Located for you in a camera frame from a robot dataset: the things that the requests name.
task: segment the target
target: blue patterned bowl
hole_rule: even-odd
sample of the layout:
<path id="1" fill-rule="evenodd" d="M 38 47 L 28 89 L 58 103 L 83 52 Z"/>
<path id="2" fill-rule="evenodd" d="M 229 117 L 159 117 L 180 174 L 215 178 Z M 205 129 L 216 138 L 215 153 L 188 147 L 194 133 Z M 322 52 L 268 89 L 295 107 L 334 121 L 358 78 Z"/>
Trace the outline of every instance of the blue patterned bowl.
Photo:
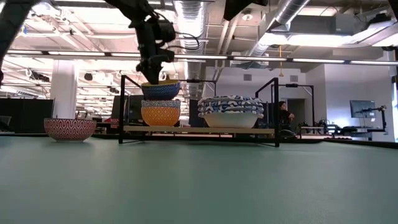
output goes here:
<path id="1" fill-rule="evenodd" d="M 141 88 L 146 100 L 172 100 L 180 91 L 180 81 L 164 80 L 159 85 L 143 83 Z"/>

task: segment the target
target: ceiling pipe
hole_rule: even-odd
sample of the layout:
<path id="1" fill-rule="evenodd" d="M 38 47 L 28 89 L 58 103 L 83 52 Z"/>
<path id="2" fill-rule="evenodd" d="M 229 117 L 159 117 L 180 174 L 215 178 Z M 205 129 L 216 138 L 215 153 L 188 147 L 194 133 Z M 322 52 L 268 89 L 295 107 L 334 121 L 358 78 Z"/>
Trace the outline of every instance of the ceiling pipe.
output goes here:
<path id="1" fill-rule="evenodd" d="M 200 1 L 175 1 L 175 10 L 178 14 L 178 29 L 181 33 L 194 35 L 198 38 L 205 37 L 207 2 Z M 182 40 L 185 54 L 203 55 L 205 53 L 205 43 L 195 40 Z M 201 63 L 185 62 L 186 79 L 205 79 L 204 72 L 201 72 Z M 198 98 L 201 94 L 197 91 L 198 87 L 189 84 L 188 94 L 191 98 Z"/>
<path id="2" fill-rule="evenodd" d="M 273 11 L 273 17 L 267 19 L 267 16 L 263 18 L 261 22 L 265 23 L 265 30 L 262 30 L 259 40 L 254 44 L 253 48 L 246 54 L 247 56 L 260 57 L 269 47 L 262 43 L 262 38 L 265 37 L 267 32 L 280 26 L 285 26 L 285 30 L 288 31 L 290 28 L 290 22 L 297 16 L 297 14 L 310 2 L 310 0 L 280 0 L 278 8 Z"/>

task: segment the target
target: person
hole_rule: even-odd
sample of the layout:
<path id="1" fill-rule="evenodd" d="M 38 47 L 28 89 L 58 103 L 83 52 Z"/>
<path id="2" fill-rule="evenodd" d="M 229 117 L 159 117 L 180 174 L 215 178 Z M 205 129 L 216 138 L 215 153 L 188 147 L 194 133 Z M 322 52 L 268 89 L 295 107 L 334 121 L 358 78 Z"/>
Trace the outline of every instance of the person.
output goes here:
<path id="1" fill-rule="evenodd" d="M 294 119 L 294 114 L 287 111 L 286 102 L 279 102 L 279 120 L 282 126 L 282 129 L 290 129 L 290 122 Z"/>

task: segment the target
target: black metal rack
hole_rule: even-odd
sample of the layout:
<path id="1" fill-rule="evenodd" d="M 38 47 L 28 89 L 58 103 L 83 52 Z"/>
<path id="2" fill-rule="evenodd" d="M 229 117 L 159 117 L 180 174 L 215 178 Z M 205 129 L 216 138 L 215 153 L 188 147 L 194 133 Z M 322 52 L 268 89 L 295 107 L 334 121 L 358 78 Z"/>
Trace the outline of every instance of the black metal rack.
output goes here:
<path id="1" fill-rule="evenodd" d="M 275 85 L 275 86 L 279 86 L 279 79 L 278 78 L 273 78 L 271 80 L 269 80 L 269 82 L 267 82 L 265 85 L 263 85 L 260 89 L 258 89 L 256 91 L 256 98 L 259 97 L 259 93 L 265 89 L 267 86 L 269 85 Z M 275 129 L 275 147 L 279 147 L 279 143 L 280 143 L 280 136 L 279 136 L 279 107 L 278 107 L 278 102 L 279 102 L 279 89 L 275 88 L 274 92 L 273 92 L 273 102 L 274 102 L 274 129 Z"/>
<path id="2" fill-rule="evenodd" d="M 124 122 L 125 122 L 125 119 L 124 119 L 124 97 L 125 97 L 125 92 L 126 92 L 126 79 L 129 80 L 134 85 L 141 88 L 141 86 L 138 83 L 134 82 L 127 75 L 122 75 L 121 82 L 120 82 L 120 104 L 119 104 L 119 127 L 118 127 L 118 129 L 119 129 L 119 144 L 123 143 L 123 137 L 124 137 L 124 130 L 123 130 Z"/>
<path id="3" fill-rule="evenodd" d="M 136 86 L 138 86 L 139 88 L 141 88 L 140 85 L 138 85 L 136 82 L 134 82 L 133 80 L 131 80 L 129 77 L 127 77 L 126 75 L 122 75 L 121 77 L 121 92 L 120 92 L 120 104 L 119 104 L 119 127 L 118 127 L 118 132 L 119 132 L 119 144 L 123 143 L 124 139 L 132 139 L 135 140 L 133 142 L 136 141 L 145 141 L 145 140 L 170 140 L 170 137 L 167 136 L 146 136 L 145 134 L 143 135 L 137 135 L 137 136 L 127 136 L 124 133 L 124 125 L 126 124 L 126 119 L 124 117 L 124 100 L 125 100 L 125 85 L 126 85 L 126 79 L 129 80 L 130 82 L 132 82 L 133 84 L 135 84 Z M 180 81 L 186 81 L 186 82 L 192 82 L 191 80 L 180 80 Z M 214 81 L 207 81 L 207 80 L 197 80 L 195 82 L 213 82 L 214 84 L 216 84 L 216 82 Z M 271 83 L 278 85 L 278 78 L 273 78 L 271 81 L 269 81 L 267 84 L 265 84 L 262 88 L 260 88 L 260 90 L 258 90 L 256 92 L 256 96 L 258 96 L 258 93 L 264 89 L 265 87 L 267 87 L 268 85 L 270 85 Z M 275 89 L 275 98 L 278 99 L 279 97 L 279 92 L 278 89 Z M 278 115 L 279 117 L 279 110 L 275 110 L 274 109 L 274 113 Z M 274 142 L 275 147 L 279 147 L 279 143 L 280 143 L 280 139 L 279 139 L 279 119 L 276 119 L 276 117 L 274 118 L 274 122 L 277 125 L 275 127 L 275 130 L 270 131 L 271 129 L 262 129 L 260 132 L 259 130 L 254 131 L 254 133 L 267 133 L 270 134 L 271 132 L 274 134 L 275 138 L 274 139 L 258 139 L 257 135 L 256 138 L 228 138 L 228 139 L 223 139 L 223 138 L 203 138 L 203 137 L 183 137 L 184 140 L 197 140 L 197 141 L 203 141 L 203 140 L 210 140 L 210 141 L 232 141 L 232 142 L 253 142 L 253 143 L 258 143 L 258 144 L 264 144 L 265 142 Z M 201 133 L 213 133 L 214 128 L 204 128 L 203 131 L 201 130 Z"/>

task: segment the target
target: red patterned bowl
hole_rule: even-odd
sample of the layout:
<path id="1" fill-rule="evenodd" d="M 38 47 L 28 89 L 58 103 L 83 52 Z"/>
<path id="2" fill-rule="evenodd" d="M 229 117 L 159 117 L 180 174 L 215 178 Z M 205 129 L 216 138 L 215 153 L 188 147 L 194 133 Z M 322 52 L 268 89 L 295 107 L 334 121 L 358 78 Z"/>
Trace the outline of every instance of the red patterned bowl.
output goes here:
<path id="1" fill-rule="evenodd" d="M 84 141 L 95 131 L 96 121 L 84 119 L 45 118 L 44 129 L 57 141 Z"/>

